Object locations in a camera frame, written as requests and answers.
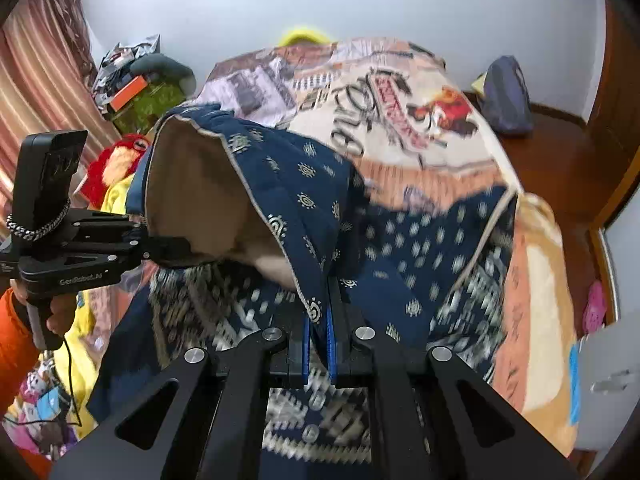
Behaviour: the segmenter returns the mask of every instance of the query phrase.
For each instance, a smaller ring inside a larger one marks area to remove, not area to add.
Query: human hand
[[[19,280],[11,280],[11,287],[14,290],[15,299],[21,304],[26,305],[27,290],[24,284]],[[51,316],[47,319],[47,328],[62,337],[71,328],[75,316],[75,294],[60,294],[59,296],[54,296],[51,300]]]

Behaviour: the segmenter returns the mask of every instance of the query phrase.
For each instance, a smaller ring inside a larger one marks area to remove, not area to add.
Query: curtain
[[[95,67],[79,0],[20,0],[0,31],[0,234],[6,235],[22,140],[87,130],[87,166],[120,138],[87,86]]]

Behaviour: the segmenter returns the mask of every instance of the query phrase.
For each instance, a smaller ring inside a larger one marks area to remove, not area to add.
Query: pink slipper
[[[606,311],[607,305],[604,300],[602,283],[596,280],[589,288],[589,299],[582,318],[582,328],[585,334],[596,332],[602,327]]]

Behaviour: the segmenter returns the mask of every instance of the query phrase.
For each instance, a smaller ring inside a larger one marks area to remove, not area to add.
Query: orange box
[[[115,112],[120,110],[125,104],[131,101],[136,95],[143,91],[146,87],[147,82],[146,79],[141,75],[133,78],[127,85],[120,90],[116,95],[113,96],[113,99],[109,102],[111,108]]]

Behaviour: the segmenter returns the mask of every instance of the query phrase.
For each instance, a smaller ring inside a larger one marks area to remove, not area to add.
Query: wooden floor
[[[534,114],[535,130],[524,139],[500,138],[526,191],[553,208],[562,231],[575,327],[582,336],[582,313],[596,279],[587,228],[617,186],[626,162],[604,156],[580,126]]]

